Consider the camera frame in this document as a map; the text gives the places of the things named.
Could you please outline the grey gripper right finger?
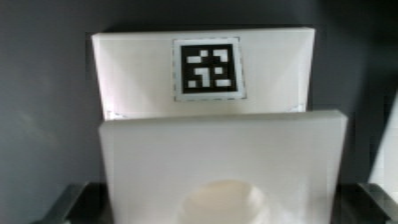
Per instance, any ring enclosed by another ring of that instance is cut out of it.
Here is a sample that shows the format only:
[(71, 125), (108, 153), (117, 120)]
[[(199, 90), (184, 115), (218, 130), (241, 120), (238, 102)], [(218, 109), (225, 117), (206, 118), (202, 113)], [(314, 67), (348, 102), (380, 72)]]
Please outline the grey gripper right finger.
[(337, 186), (334, 224), (398, 224), (398, 203), (376, 184)]

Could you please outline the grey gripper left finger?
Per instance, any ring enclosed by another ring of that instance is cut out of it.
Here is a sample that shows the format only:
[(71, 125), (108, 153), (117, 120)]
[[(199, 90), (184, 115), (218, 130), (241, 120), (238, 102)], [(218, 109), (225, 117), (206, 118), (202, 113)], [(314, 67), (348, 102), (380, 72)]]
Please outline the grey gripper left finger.
[(110, 224), (106, 184), (71, 184), (44, 217), (32, 224)]

